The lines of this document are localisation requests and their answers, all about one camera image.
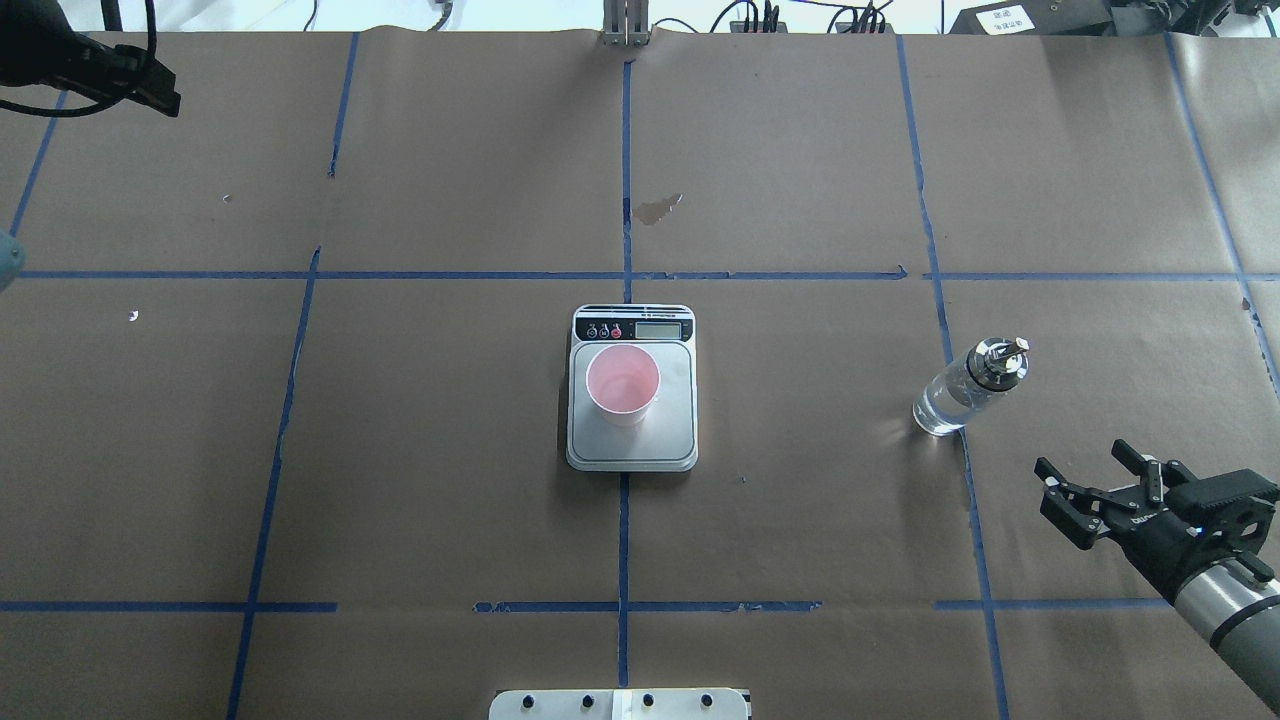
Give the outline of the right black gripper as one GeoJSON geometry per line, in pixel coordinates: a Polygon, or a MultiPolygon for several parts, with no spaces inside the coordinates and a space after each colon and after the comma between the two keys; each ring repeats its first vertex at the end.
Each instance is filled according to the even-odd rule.
{"type": "Polygon", "coordinates": [[[1252,470],[1196,480],[1180,460],[1162,461],[1115,439],[1111,455],[1138,486],[1098,489],[1069,482],[1047,459],[1034,474],[1043,482],[1039,512],[1078,550],[1110,537],[1130,565],[1166,601],[1203,570],[1235,560],[1257,583],[1275,579],[1260,559],[1277,506],[1277,486],[1252,470]]]}

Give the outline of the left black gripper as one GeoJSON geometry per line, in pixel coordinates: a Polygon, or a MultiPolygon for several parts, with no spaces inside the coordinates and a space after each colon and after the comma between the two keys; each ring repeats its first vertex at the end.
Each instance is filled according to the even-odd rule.
{"type": "Polygon", "coordinates": [[[68,88],[101,54],[77,33],[56,1],[1,3],[1,85],[68,88]]]}

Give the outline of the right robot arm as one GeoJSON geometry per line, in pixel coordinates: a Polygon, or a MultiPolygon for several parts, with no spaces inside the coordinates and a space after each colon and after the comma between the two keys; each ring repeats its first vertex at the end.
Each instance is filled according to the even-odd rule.
{"type": "Polygon", "coordinates": [[[1262,560],[1277,486],[1251,469],[1199,477],[1116,439],[1133,483],[1070,482],[1048,459],[1034,473],[1041,515],[1076,548],[1112,541],[1179,618],[1272,712],[1279,710],[1277,569],[1262,560]]]}

